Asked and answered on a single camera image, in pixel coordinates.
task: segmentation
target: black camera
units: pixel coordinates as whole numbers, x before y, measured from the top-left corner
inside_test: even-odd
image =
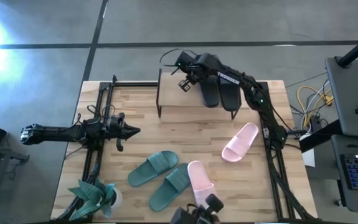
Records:
[[[214,194],[210,194],[205,201],[209,205],[207,208],[191,203],[187,204],[187,210],[178,208],[172,217],[171,224],[213,224],[214,218],[212,212],[217,213],[221,211],[224,207],[223,202]],[[195,209],[190,212],[190,207],[195,207]]]

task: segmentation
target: green slide sandal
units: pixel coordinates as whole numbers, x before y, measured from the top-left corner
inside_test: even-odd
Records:
[[[166,178],[161,186],[149,199],[149,207],[154,212],[166,208],[184,189],[190,185],[188,164],[180,164]]]
[[[139,167],[130,172],[128,182],[132,187],[139,187],[154,177],[176,166],[179,158],[171,151],[157,152],[147,158]]]

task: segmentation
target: black slipper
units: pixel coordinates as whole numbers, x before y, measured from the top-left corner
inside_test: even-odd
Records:
[[[202,92],[202,99],[208,108],[214,108],[219,105],[219,91],[217,88],[217,77],[209,76],[206,81],[199,82]]]
[[[221,78],[219,78],[217,83],[224,110],[237,111],[241,107],[240,87]]]

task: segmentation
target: pink slipper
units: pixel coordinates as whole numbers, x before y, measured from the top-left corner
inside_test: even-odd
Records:
[[[246,124],[224,147],[222,158],[227,162],[240,161],[250,149],[258,132],[257,125],[253,123]]]
[[[195,201],[197,205],[203,205],[205,208],[205,199],[210,195],[216,194],[215,186],[210,182],[204,166],[200,161],[192,161],[189,163],[187,170],[191,181],[192,190],[194,191]]]

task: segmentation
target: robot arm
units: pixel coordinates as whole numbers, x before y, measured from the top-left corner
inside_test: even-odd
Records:
[[[210,75],[216,75],[237,84],[243,90],[249,107],[258,111],[263,124],[266,126],[264,132],[269,135],[270,147],[276,150],[284,148],[288,134],[274,117],[274,108],[271,105],[268,92],[253,77],[223,65],[216,56],[208,53],[192,58],[182,52],[175,65],[187,74],[186,80],[179,83],[184,91],[188,91],[190,88],[189,83],[194,85]]]
[[[99,118],[84,120],[69,128],[45,127],[39,124],[27,126],[21,131],[21,142],[26,145],[39,144],[43,141],[79,142],[84,146],[94,144],[99,139],[117,139],[116,146],[123,150],[122,140],[139,133],[140,129],[127,125],[125,115],[108,118],[106,124]]]

